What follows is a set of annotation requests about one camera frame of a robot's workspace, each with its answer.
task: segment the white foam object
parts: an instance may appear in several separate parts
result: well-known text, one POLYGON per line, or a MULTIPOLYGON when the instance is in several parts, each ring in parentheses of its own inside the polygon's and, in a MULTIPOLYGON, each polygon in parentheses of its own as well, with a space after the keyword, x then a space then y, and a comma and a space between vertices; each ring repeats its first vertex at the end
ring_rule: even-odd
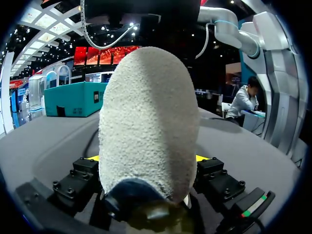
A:
POLYGON ((99 175, 105 192, 140 178, 181 202, 196 176, 199 112, 194 87, 173 54, 143 47, 117 66, 99 120, 99 175))

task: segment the white ceiling structure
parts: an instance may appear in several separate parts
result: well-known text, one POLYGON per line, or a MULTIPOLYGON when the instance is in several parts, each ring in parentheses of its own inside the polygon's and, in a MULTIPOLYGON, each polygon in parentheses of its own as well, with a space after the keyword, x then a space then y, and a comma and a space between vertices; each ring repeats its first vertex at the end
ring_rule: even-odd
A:
POLYGON ((27 7, 18 24, 36 28, 40 32, 32 38, 12 64, 10 76, 18 76, 42 52, 49 52, 49 46, 59 45, 56 39, 70 41, 67 34, 74 31, 83 36, 81 22, 74 23, 71 16, 80 13, 80 7, 75 7, 66 13, 61 13, 55 6, 58 3, 42 9, 39 3, 32 2, 27 7))

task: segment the man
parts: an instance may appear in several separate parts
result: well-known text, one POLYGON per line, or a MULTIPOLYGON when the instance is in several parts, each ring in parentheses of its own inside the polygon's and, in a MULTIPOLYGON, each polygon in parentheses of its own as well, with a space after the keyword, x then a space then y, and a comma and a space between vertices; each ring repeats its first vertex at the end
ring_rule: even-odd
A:
POLYGON ((256 110, 258 108, 257 93, 260 87, 256 77, 248 79, 248 85, 242 86, 237 92, 232 105, 225 118, 239 126, 243 126, 244 115, 240 112, 243 110, 256 110))

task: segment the teal container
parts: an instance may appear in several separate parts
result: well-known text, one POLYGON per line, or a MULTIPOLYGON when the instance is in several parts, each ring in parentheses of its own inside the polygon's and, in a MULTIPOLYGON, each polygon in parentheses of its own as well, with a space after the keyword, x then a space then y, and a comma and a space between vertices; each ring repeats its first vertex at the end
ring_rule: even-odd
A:
POLYGON ((47 116, 87 117, 101 109, 107 84, 80 82, 44 90, 47 116))

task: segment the white cable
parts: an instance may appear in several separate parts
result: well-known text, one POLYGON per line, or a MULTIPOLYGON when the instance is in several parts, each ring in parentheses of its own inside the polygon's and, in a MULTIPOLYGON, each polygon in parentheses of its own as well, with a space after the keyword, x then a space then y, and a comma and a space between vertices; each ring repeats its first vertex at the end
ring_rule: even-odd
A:
POLYGON ((118 41, 120 41, 131 29, 133 29, 134 27, 138 27, 139 23, 134 24, 133 26, 131 26, 130 28, 127 29, 127 31, 125 31, 118 39, 116 39, 113 43, 106 45, 106 46, 98 46, 96 45, 89 37, 88 32, 87 32, 87 28, 86 28, 86 18, 85 18, 85 13, 84 13, 84 1, 85 0, 80 0, 80 7, 81 7, 81 24, 82 24, 82 33, 84 35, 84 37, 86 38, 87 42, 94 48, 98 49, 98 50, 105 50, 107 48, 112 47, 113 45, 115 45, 118 41))
POLYGON ((195 59, 198 59, 206 50, 207 48, 207 45, 208 45, 208 40, 209 40, 209 29, 208 29, 208 25, 210 23, 206 23, 206 40, 205 40, 205 44, 204 44, 204 47, 203 49, 200 51, 200 53, 198 55, 196 55, 195 59))

